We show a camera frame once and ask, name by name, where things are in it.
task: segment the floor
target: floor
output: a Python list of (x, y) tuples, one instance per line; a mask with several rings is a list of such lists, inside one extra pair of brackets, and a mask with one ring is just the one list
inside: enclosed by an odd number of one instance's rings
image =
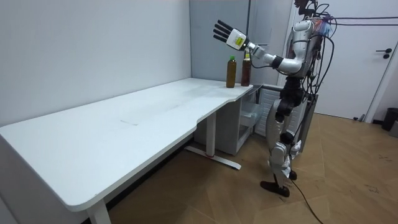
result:
[[(183, 151), (110, 212), (113, 224), (317, 223), (299, 191), (262, 190), (272, 180), (265, 140), (251, 136), (240, 171)], [(375, 124), (315, 114), (296, 184), (323, 223), (398, 223), (398, 139)]]

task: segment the desk surface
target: desk surface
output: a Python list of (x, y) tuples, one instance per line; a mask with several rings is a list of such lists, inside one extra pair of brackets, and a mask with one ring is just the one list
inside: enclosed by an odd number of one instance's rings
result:
[(250, 87), (187, 78), (0, 128), (65, 206), (90, 208)]

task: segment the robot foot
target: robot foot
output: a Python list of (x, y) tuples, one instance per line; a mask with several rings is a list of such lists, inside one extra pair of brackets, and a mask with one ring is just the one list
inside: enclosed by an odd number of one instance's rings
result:
[(260, 186), (272, 193), (279, 194), (283, 197), (290, 196), (290, 190), (287, 187), (279, 188), (277, 183), (261, 181)]
[(289, 179), (290, 179), (290, 180), (297, 180), (297, 174), (296, 174), (296, 172), (290, 171)]

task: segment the bottle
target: bottle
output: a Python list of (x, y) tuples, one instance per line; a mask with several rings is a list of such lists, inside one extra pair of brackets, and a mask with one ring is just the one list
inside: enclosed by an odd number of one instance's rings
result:
[(230, 56), (230, 60), (228, 62), (228, 66), (226, 69), (226, 87), (234, 88), (235, 87), (235, 78), (236, 78), (236, 61), (235, 56)]
[(250, 54), (246, 54), (242, 63), (242, 82), (241, 82), (242, 86), (250, 85), (250, 72), (251, 72)]

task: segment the metal stand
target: metal stand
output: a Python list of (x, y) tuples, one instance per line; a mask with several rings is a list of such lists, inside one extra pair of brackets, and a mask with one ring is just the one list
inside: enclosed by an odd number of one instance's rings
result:
[(300, 153), (303, 153), (304, 151), (304, 146), (305, 146), (305, 141), (307, 140), (307, 135), (308, 135), (308, 131), (310, 130), (310, 126), (311, 126), (311, 122), (312, 122), (312, 116), (314, 114), (315, 111), (315, 107), (317, 106), (317, 100), (318, 100), (318, 96), (315, 96), (315, 102), (311, 103), (310, 101), (307, 101), (307, 107), (305, 108), (305, 112), (304, 113), (308, 113), (307, 117), (303, 118), (303, 124), (300, 128), (300, 132), (298, 134), (298, 139), (301, 140), (301, 149), (300, 149)]
[(240, 170), (241, 165), (236, 162), (229, 161), (227, 159), (223, 159), (215, 155), (215, 147), (216, 147), (216, 112), (211, 114), (206, 119), (207, 129), (206, 129), (206, 152), (203, 152), (200, 149), (197, 149), (192, 146), (185, 147), (186, 150), (199, 154), (201, 156), (205, 156), (209, 159), (213, 159), (214, 161), (220, 162), (227, 166), (230, 166), (234, 169)]

